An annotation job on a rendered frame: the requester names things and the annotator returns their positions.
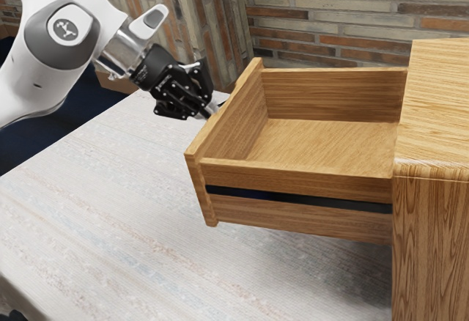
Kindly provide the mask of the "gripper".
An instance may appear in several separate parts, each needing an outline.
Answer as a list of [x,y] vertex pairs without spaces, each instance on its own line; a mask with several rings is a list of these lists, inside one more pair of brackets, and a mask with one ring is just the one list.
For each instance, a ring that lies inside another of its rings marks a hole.
[[[183,86],[184,71],[196,89]],[[157,116],[209,119],[221,107],[220,103],[212,101],[214,83],[207,59],[182,64],[158,44],[151,46],[130,80],[155,98],[153,113]]]

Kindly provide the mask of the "wooden drawer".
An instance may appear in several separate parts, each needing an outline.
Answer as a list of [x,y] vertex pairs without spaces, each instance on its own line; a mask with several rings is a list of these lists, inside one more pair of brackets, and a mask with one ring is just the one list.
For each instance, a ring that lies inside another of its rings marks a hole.
[[205,223],[390,244],[406,77],[253,59],[185,151]]

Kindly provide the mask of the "wooden cabinet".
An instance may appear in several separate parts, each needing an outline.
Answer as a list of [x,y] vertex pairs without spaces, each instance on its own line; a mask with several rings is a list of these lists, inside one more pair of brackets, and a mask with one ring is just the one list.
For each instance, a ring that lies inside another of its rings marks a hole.
[[393,321],[469,321],[469,37],[413,43],[392,246]]

